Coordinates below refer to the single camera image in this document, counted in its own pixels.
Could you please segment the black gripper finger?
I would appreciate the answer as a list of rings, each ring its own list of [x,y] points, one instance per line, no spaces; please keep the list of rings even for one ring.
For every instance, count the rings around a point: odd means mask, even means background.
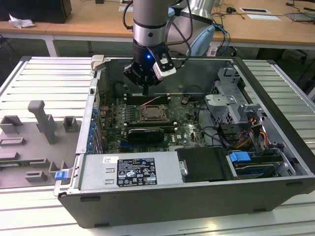
[[[149,94],[149,87],[151,86],[157,86],[161,81],[154,76],[146,76],[145,77],[145,95]]]
[[[142,94],[146,95],[146,74],[139,64],[130,64],[124,68],[124,75],[135,85],[143,88]]]

